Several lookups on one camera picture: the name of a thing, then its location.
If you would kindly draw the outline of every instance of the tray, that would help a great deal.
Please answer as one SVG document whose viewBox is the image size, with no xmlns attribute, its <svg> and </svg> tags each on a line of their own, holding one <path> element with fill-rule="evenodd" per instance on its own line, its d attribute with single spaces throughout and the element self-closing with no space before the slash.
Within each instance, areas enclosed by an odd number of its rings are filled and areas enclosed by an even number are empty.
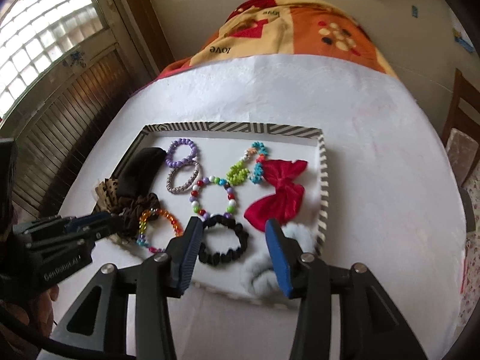
<svg viewBox="0 0 480 360">
<path fill-rule="evenodd" d="M 144 147 L 157 146 L 167 149 L 176 138 L 191 138 L 198 146 L 199 155 L 196 160 L 202 165 L 200 176 L 217 176 L 225 178 L 229 168 L 238 161 L 244 151 L 254 141 L 265 144 L 269 150 L 269 159 L 308 161 L 308 166 L 296 180 L 305 187 L 305 195 L 300 212 L 295 222 L 308 226 L 317 238 L 317 253 L 321 253 L 325 241 L 325 230 L 328 207 L 328 181 L 326 150 L 323 133 L 318 128 L 289 126 L 263 123 L 239 122 L 183 122 L 145 126 L 131 143 L 121 161 L 115 168 L 112 177 L 117 178 L 129 159 Z M 189 154 L 190 148 L 180 146 L 175 158 L 183 158 Z M 252 170 L 254 162 L 248 165 Z M 166 189 L 166 180 L 170 168 L 162 166 L 154 178 L 152 192 L 162 201 L 163 207 L 176 216 L 183 227 L 193 213 L 189 202 L 190 192 L 172 195 Z M 174 186 L 182 185 L 193 172 L 193 167 L 182 168 L 175 176 Z M 240 284 L 242 263 L 261 248 L 266 248 L 265 234 L 253 228 L 243 218 L 245 209 L 255 200 L 274 193 L 275 189 L 263 182 L 254 185 L 246 180 L 235 187 L 238 203 L 235 220 L 241 222 L 250 233 L 249 246 L 241 259 L 225 266 L 211 267 L 197 262 L 192 281 L 197 287 L 205 287 L 207 291 L 222 293 L 231 299 L 241 299 L 258 305 L 275 307 L 296 307 L 296 302 L 279 296 L 269 299 L 257 299 L 249 294 Z M 202 189 L 201 205 L 212 215 L 222 214 L 227 206 L 227 197 L 223 188 L 207 186 Z M 151 245 L 164 248 L 173 237 L 173 229 L 162 218 L 150 222 L 147 229 Z M 236 247 L 238 239 L 231 231 L 209 231 L 204 237 L 212 250 L 226 251 Z M 147 258 L 151 254 L 135 244 L 122 244 L 132 254 Z"/>
</svg>

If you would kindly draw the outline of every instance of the bracelet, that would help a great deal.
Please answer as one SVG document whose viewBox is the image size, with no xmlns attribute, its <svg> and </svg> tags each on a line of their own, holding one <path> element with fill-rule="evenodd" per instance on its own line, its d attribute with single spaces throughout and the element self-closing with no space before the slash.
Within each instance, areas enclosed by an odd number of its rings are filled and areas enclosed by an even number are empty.
<svg viewBox="0 0 480 360">
<path fill-rule="evenodd" d="M 256 159 L 253 175 L 251 175 L 249 174 L 250 171 L 246 168 L 245 163 L 255 154 L 258 154 L 259 156 Z M 260 183 L 263 175 L 262 162 L 265 161 L 266 156 L 268 156 L 268 151 L 262 142 L 252 143 L 251 147 L 244 152 L 243 157 L 230 167 L 230 170 L 226 174 L 226 180 L 234 186 L 240 185 L 247 178 L 254 184 Z"/>
<path fill-rule="evenodd" d="M 180 187 L 173 187 L 172 186 L 173 176 L 174 176 L 175 173 L 177 173 L 179 168 L 172 168 L 169 175 L 166 178 L 166 190 L 170 193 L 173 193 L 174 195 L 176 195 L 177 193 L 186 191 L 194 183 L 195 179 L 197 178 L 198 174 L 200 173 L 200 164 L 198 162 L 196 162 L 195 160 L 191 160 L 189 162 L 186 162 L 184 165 L 185 166 L 195 165 L 195 170 L 193 171 L 193 174 L 190 176 L 190 178 L 187 180 L 187 182 L 185 184 L 183 184 Z"/>
<path fill-rule="evenodd" d="M 253 169 L 253 175 L 248 175 L 248 178 L 252 183 L 258 184 L 262 181 L 262 162 L 266 160 L 266 157 L 268 156 L 268 151 L 262 142 L 254 142 L 251 144 L 251 147 L 257 150 L 258 158 L 255 160 L 256 164 L 255 168 Z"/>
<path fill-rule="evenodd" d="M 163 252 L 165 251 L 165 249 L 157 249 L 156 247 L 150 246 L 147 242 L 147 239 L 146 239 L 147 220 L 152 215 L 163 216 L 164 218 L 167 218 L 173 226 L 173 230 L 175 231 L 175 237 L 182 236 L 183 229 L 180 223 L 178 222 L 178 220 L 172 214 L 170 214 L 167 210 L 162 210 L 159 208 L 157 209 L 151 208 L 150 210 L 143 211 L 139 219 L 140 226 L 139 226 L 139 232 L 137 236 L 137 245 L 145 246 L 146 248 L 148 248 L 148 250 L 151 253 L 155 254 L 158 252 Z"/>
<path fill-rule="evenodd" d="M 240 241 L 240 246 L 235 250 L 230 248 L 226 253 L 220 254 L 217 252 L 212 255 L 206 252 L 206 245 L 202 242 L 200 244 L 200 250 L 198 251 L 198 260 L 203 264 L 209 264 L 211 266 L 217 266 L 220 263 L 227 264 L 231 261 L 238 260 L 248 247 L 249 234 L 243 229 L 242 224 L 236 223 L 234 219 L 226 218 L 222 215 L 214 215 L 203 221 L 204 232 L 206 228 L 213 227 L 217 223 L 233 230 Z"/>
<path fill-rule="evenodd" d="M 190 155 L 186 156 L 185 158 L 182 158 L 180 161 L 172 161 L 173 154 L 177 150 L 177 147 L 179 147 L 180 145 L 189 145 L 191 147 Z M 194 143 L 194 141 L 186 138 L 179 138 L 177 140 L 174 140 L 170 145 L 169 151 L 166 153 L 165 164 L 169 168 L 181 168 L 186 163 L 193 160 L 197 156 L 197 153 L 198 153 L 198 148 L 197 148 L 197 145 Z"/>
<path fill-rule="evenodd" d="M 190 202 L 191 206 L 193 207 L 193 212 L 196 214 L 200 215 L 203 217 L 203 220 L 207 220 L 210 218 L 210 213 L 205 211 L 203 208 L 201 208 L 200 203 L 198 202 L 198 193 L 200 192 L 200 189 L 208 184 L 217 184 L 225 188 L 225 191 L 227 192 L 227 198 L 229 200 L 229 205 L 226 208 L 226 212 L 224 213 L 224 216 L 226 218 L 232 218 L 232 214 L 235 212 L 235 206 L 237 205 L 237 201 L 235 200 L 235 195 L 234 195 L 234 190 L 230 186 L 230 184 L 224 179 L 224 178 L 218 178 L 215 176 L 210 176 L 204 177 L 202 180 L 198 180 L 197 184 L 193 186 L 193 191 L 191 192 L 190 196 Z"/>
</svg>

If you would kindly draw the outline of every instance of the blue gripper pad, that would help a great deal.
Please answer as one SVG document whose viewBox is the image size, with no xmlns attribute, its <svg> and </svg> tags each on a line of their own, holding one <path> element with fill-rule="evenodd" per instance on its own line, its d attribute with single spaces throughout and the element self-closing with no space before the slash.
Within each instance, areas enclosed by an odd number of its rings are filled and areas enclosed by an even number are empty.
<svg viewBox="0 0 480 360">
<path fill-rule="evenodd" d="M 94 214 L 80 216 L 73 218 L 68 225 L 65 226 L 65 233 L 73 233 L 78 231 L 81 227 L 91 225 L 95 221 L 109 219 L 110 214 L 108 212 L 96 212 Z"/>
<path fill-rule="evenodd" d="M 171 256 L 170 284 L 182 294 L 190 286 L 202 236 L 202 221 L 192 216 L 183 235 L 171 239 L 166 247 L 166 252 Z"/>
<path fill-rule="evenodd" d="M 273 269 L 277 276 L 278 286 L 283 294 L 290 298 L 293 292 L 293 285 L 291 282 L 290 264 L 284 250 L 282 250 L 282 238 L 285 239 L 286 237 L 278 222 L 274 219 L 268 220 L 265 224 L 265 239 L 272 259 Z"/>
</svg>

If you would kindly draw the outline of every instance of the human hand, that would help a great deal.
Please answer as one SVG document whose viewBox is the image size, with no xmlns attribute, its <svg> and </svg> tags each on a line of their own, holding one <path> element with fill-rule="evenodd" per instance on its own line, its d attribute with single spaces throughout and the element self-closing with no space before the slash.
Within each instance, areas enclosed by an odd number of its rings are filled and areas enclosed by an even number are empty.
<svg viewBox="0 0 480 360">
<path fill-rule="evenodd" d="M 59 288 L 57 285 L 40 294 L 35 300 L 32 300 L 29 305 L 34 317 L 34 324 L 37 330 L 45 337 L 48 337 L 52 332 L 53 327 L 53 307 L 52 302 L 58 299 Z M 30 319 L 27 312 L 20 306 L 12 303 L 4 303 L 3 307 L 25 325 L 29 325 Z M 29 347 L 29 344 L 0 325 L 0 333 L 13 346 L 24 351 Z"/>
</svg>

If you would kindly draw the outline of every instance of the cable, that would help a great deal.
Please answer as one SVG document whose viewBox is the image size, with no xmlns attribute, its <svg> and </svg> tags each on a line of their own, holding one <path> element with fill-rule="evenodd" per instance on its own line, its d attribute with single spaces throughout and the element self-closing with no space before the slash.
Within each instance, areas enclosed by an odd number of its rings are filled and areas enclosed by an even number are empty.
<svg viewBox="0 0 480 360">
<path fill-rule="evenodd" d="M 15 352 L 2 333 L 0 333 L 0 353 L 6 360 L 22 360 L 22 357 Z"/>
<path fill-rule="evenodd" d="M 61 342 L 43 337 L 40 333 L 24 325 L 11 315 L 3 306 L 0 306 L 0 323 L 15 333 L 18 337 L 23 338 L 30 344 L 35 345 L 47 352 L 54 353 L 59 356 L 77 360 L 136 360 L 135 356 L 124 355 L 121 353 L 105 353 L 98 350 L 78 348 L 63 344 Z"/>
</svg>

